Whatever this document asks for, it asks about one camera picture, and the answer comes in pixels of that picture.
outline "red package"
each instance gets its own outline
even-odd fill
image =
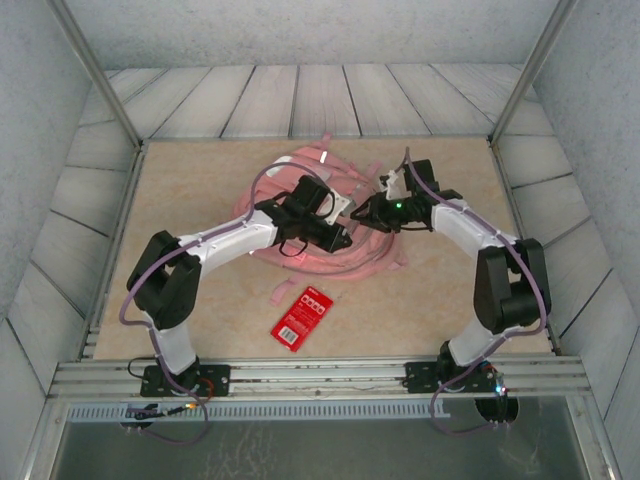
[[[329,297],[307,287],[273,327],[271,336],[292,352],[297,352],[332,305],[333,300]]]

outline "enclosure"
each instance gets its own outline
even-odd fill
[[[1,11],[0,478],[640,478],[636,3]],[[297,280],[277,306],[285,270],[250,255],[214,270],[190,319],[203,363],[230,366],[213,433],[177,456],[125,436],[127,409],[148,403],[127,363],[153,350],[118,310],[146,242],[230,220],[257,171],[326,132],[361,171],[410,147],[501,231],[543,245],[547,328],[491,357],[517,421],[450,438],[431,395],[407,392],[404,365],[471,318],[475,265],[402,232],[403,268]],[[269,331],[307,285],[335,304],[292,354]],[[474,398],[444,394],[436,417],[477,424]],[[180,437],[202,417],[158,423]]]

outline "beige tile floor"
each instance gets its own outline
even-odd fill
[[[125,282],[149,238],[160,230],[179,236],[230,219],[231,206],[255,173],[304,141],[153,143],[142,170],[111,285],[96,359],[152,353],[145,329],[123,327],[117,314]],[[513,231],[506,199],[483,138],[335,140],[331,150],[363,169],[375,160],[395,167],[410,146],[415,160],[430,158],[443,188],[454,188],[503,231]],[[248,255],[200,284],[190,319],[201,358],[295,358],[436,354],[473,314],[472,261],[447,238],[403,232],[410,264],[347,283],[319,278],[293,288],[279,307],[268,299],[288,271]],[[334,308],[296,353],[269,331],[306,285],[335,300]],[[140,318],[132,306],[129,318]],[[503,353],[548,352],[544,335],[516,339]]]

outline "black mounting plate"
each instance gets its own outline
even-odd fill
[[[200,365],[199,378],[206,378],[213,383],[213,396],[226,397],[229,395],[229,380],[231,367],[229,365]],[[142,375],[144,380],[140,387],[141,397],[184,397],[184,394],[176,394],[166,383],[164,373],[159,365],[149,365]],[[194,392],[199,397],[209,396],[209,386],[206,382],[199,382],[198,389]]]
[[[440,386],[437,374],[437,362],[408,362],[404,368],[407,376],[402,381],[408,393],[435,393]],[[495,393],[495,372],[476,370],[461,385],[452,386],[451,393]]]

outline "wall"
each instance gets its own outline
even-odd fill
[[[121,69],[521,63],[556,0],[68,3],[103,67]]]
[[[625,479],[638,478],[640,471],[640,340],[637,317],[633,324],[623,319],[629,314],[623,314],[628,308],[619,291],[624,287],[638,314],[638,19],[640,3],[633,0],[578,2],[535,83],[615,269],[594,297],[598,300],[586,321],[576,320],[571,326],[574,334],[565,343],[581,354],[602,351],[590,368],[608,375],[615,387],[610,405],[601,413]],[[620,287],[613,293],[611,280],[618,278]],[[611,343],[614,335],[628,338]],[[624,370],[618,377],[620,366]]]
[[[89,80],[41,0],[0,4],[0,317],[64,166]]]
[[[0,2],[0,45],[0,478],[13,480],[45,391],[4,317],[49,211],[89,80],[42,0]]]

